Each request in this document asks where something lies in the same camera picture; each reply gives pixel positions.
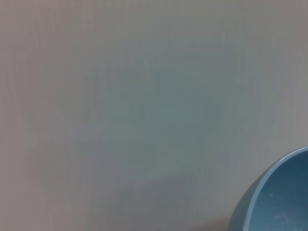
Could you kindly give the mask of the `blue bowl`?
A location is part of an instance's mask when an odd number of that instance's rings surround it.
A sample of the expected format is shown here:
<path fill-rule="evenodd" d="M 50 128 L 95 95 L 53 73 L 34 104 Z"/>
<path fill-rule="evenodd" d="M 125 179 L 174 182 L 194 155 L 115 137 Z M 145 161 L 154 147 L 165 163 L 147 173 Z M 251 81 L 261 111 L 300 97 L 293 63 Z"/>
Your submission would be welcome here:
<path fill-rule="evenodd" d="M 288 153 L 253 182 L 227 231 L 308 231 L 308 147 Z"/>

